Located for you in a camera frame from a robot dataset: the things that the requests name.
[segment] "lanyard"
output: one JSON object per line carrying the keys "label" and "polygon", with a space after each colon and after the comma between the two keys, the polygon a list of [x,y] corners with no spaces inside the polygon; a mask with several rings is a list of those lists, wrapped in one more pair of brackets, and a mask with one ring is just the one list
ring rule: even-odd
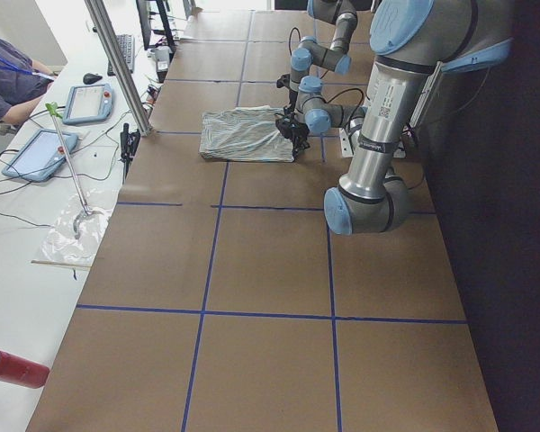
{"label": "lanyard", "polygon": [[9,62],[8,60],[4,59],[4,58],[1,58],[0,57],[0,62],[1,63],[4,63],[5,66],[1,66],[0,65],[0,70],[12,70],[13,72],[17,72],[19,74],[23,74],[23,75],[35,75],[37,77],[42,77],[42,78],[46,78],[46,79],[49,79],[50,81],[54,81],[54,78],[49,76],[49,75],[46,75],[46,74],[43,74],[41,72],[32,72],[30,70],[25,70],[25,69],[20,69],[19,67],[17,67],[15,64]]}

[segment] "blue tablet case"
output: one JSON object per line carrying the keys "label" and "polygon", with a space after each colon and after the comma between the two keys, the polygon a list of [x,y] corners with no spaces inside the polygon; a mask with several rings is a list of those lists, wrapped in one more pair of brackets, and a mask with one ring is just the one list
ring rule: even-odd
{"label": "blue tablet case", "polygon": [[[68,151],[72,151],[78,143],[78,136],[68,132],[63,135]],[[43,182],[54,174],[65,159],[56,131],[40,129],[20,149],[12,162],[6,165],[2,174]]]}
{"label": "blue tablet case", "polygon": [[70,88],[62,122],[79,125],[103,122],[112,112],[114,91],[109,84],[76,85]]}

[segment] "red cylinder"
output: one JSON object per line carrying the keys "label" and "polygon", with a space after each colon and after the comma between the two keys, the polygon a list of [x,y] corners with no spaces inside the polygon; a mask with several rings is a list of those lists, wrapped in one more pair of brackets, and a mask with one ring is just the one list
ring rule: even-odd
{"label": "red cylinder", "polygon": [[0,351],[0,381],[38,389],[49,373],[50,369],[43,364]]}

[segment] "striped cloth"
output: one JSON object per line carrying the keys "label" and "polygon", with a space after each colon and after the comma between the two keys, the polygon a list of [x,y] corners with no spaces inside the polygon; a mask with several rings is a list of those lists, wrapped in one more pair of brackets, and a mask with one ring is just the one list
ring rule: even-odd
{"label": "striped cloth", "polygon": [[292,143],[275,126],[275,114],[282,112],[270,106],[205,112],[200,154],[237,161],[294,161]]}

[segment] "blue joint cap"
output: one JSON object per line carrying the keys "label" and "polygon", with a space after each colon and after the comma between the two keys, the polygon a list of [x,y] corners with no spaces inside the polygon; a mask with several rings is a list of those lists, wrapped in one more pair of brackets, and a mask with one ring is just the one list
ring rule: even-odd
{"label": "blue joint cap", "polygon": [[314,43],[318,43],[318,40],[314,36],[304,36],[302,39],[300,39],[300,42],[304,41],[312,41]]}
{"label": "blue joint cap", "polygon": [[441,70],[445,74],[459,74],[496,66],[508,58],[511,45],[512,38],[506,39],[491,47],[449,61],[442,66]]}
{"label": "blue joint cap", "polygon": [[350,70],[350,65],[352,64],[352,59],[348,55],[344,55],[336,64],[334,72],[340,75],[345,75]]}
{"label": "blue joint cap", "polygon": [[430,15],[434,0],[382,2],[370,26],[370,47],[376,54],[392,54],[406,45]]}
{"label": "blue joint cap", "polygon": [[332,126],[330,115],[320,108],[314,108],[306,112],[304,121],[312,133],[324,133]]}
{"label": "blue joint cap", "polygon": [[320,93],[322,80],[317,76],[307,75],[300,82],[298,90],[303,93]]}
{"label": "blue joint cap", "polygon": [[345,236],[352,234],[350,211],[336,187],[330,187],[324,195],[324,215],[332,231]]}
{"label": "blue joint cap", "polygon": [[309,16],[314,18],[314,0],[308,0],[308,6],[306,6],[306,12]]}
{"label": "blue joint cap", "polygon": [[298,48],[292,52],[292,58],[290,58],[290,66],[292,69],[304,71],[308,70],[312,64],[312,55],[305,48]]}

